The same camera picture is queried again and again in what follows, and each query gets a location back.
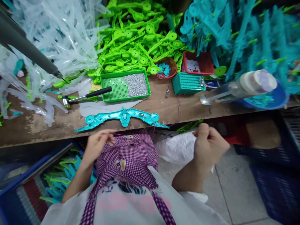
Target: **floor tile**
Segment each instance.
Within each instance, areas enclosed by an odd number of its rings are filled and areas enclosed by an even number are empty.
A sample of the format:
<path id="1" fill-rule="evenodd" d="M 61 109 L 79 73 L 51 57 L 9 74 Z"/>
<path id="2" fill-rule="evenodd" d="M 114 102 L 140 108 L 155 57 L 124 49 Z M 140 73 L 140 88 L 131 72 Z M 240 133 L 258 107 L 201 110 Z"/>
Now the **floor tile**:
<path id="1" fill-rule="evenodd" d="M 216 167 L 233 224 L 268 217 L 247 157 L 231 148 Z"/>
<path id="2" fill-rule="evenodd" d="M 172 183 L 174 176 L 182 168 L 183 166 L 169 163 L 162 158 L 159 158 L 158 160 L 158 171 L 170 184 Z M 215 171 L 204 182 L 204 191 L 208 195 L 207 204 L 217 211 L 228 222 L 228 224 L 231 224 L 229 212 L 227 210 L 219 179 Z"/>
<path id="3" fill-rule="evenodd" d="M 208 196 L 207 204 L 218 212 L 228 224 L 232 224 L 219 178 L 215 170 L 213 174 L 210 174 L 205 180 L 203 189 Z"/>
<path id="4" fill-rule="evenodd" d="M 268 218 L 260 221 L 246 223 L 245 225 L 282 225 L 282 224 L 277 222 L 276 220 Z"/>
<path id="5" fill-rule="evenodd" d="M 169 184 L 172 184 L 172 180 L 175 175 L 183 168 L 181 165 L 173 164 L 167 162 L 162 158 L 158 158 L 158 171 L 160 175 L 168 181 Z"/>

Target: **red plastic crate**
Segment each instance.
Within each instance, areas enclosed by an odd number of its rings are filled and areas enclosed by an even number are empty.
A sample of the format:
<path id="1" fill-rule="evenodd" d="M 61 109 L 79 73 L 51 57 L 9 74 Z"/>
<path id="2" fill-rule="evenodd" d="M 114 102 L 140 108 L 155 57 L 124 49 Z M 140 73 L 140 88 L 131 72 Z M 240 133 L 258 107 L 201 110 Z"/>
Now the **red plastic crate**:
<path id="1" fill-rule="evenodd" d="M 197 61 L 199 64 L 200 72 L 194 70 L 193 72 L 189 71 L 187 68 L 187 59 Z M 185 51 L 183 53 L 183 67 L 181 68 L 182 72 L 190 74 L 201 74 L 203 76 L 214 74 L 215 68 L 213 67 L 212 57 L 209 52 L 201 52 L 197 57 L 197 52 Z"/>
<path id="2" fill-rule="evenodd" d="M 169 65 L 169 67 L 171 68 L 170 74 L 169 74 L 168 77 L 166 77 L 164 73 L 157 73 L 155 75 L 155 78 L 158 79 L 158 80 L 171 80 L 171 79 L 173 79 L 173 77 L 177 74 L 177 64 L 174 62 L 173 59 L 168 58 L 168 57 L 165 57 L 162 60 L 159 60 L 155 64 L 159 65 L 161 63 L 166 63 L 167 65 Z"/>

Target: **hand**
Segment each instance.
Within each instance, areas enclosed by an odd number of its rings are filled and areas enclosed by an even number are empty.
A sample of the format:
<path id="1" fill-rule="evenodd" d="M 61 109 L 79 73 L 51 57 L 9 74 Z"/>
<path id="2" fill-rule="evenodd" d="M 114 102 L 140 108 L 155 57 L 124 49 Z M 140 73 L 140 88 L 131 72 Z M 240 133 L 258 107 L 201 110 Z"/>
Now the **hand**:
<path id="1" fill-rule="evenodd" d="M 85 165 L 90 166 L 94 163 L 94 161 L 100 156 L 101 152 L 103 151 L 105 143 L 108 143 L 110 146 L 115 144 L 115 138 L 113 134 L 107 134 L 114 132 L 115 130 L 112 129 L 101 130 L 96 134 L 88 137 L 87 147 L 85 148 L 82 158 L 82 162 Z"/>
<path id="2" fill-rule="evenodd" d="M 195 164 L 208 173 L 229 150 L 230 144 L 215 128 L 209 127 L 206 123 L 200 124 L 193 135 L 197 138 L 194 149 Z"/>

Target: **purple checkered apron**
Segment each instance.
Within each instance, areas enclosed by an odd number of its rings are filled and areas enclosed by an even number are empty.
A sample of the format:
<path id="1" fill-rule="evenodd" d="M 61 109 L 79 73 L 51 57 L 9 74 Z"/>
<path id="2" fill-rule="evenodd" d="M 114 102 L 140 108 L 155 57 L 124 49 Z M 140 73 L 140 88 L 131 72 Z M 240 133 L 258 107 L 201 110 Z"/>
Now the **purple checkered apron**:
<path id="1" fill-rule="evenodd" d="M 114 146 L 105 144 L 103 152 L 97 159 L 97 182 L 88 198 L 80 225 L 93 224 L 97 193 L 108 180 L 116 176 L 126 179 L 131 184 L 147 187 L 166 224 L 176 224 L 165 202 L 153 191 L 158 188 L 158 184 L 147 166 L 153 166 L 157 170 L 158 155 L 152 140 L 145 129 L 131 132 L 133 133 L 127 131 L 120 134 L 133 135 L 132 140 L 118 136 L 115 137 Z M 121 167 L 116 165 L 116 160 L 124 159 L 126 165 L 122 171 Z"/>

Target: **blue bowl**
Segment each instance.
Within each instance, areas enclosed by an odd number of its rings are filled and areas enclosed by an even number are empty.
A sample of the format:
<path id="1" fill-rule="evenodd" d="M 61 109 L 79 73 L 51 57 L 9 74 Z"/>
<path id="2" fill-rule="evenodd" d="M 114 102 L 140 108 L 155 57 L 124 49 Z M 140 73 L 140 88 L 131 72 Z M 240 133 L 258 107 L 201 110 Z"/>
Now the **blue bowl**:
<path id="1" fill-rule="evenodd" d="M 284 107 L 290 99 L 289 93 L 283 88 L 281 83 L 277 81 L 277 87 L 271 92 L 271 96 L 273 97 L 274 101 L 269 102 L 267 106 L 260 106 L 253 104 L 247 99 L 240 99 L 236 102 L 242 104 L 244 107 L 247 108 L 255 108 L 255 109 L 261 109 L 261 110 L 273 110 L 273 109 L 279 109 Z"/>

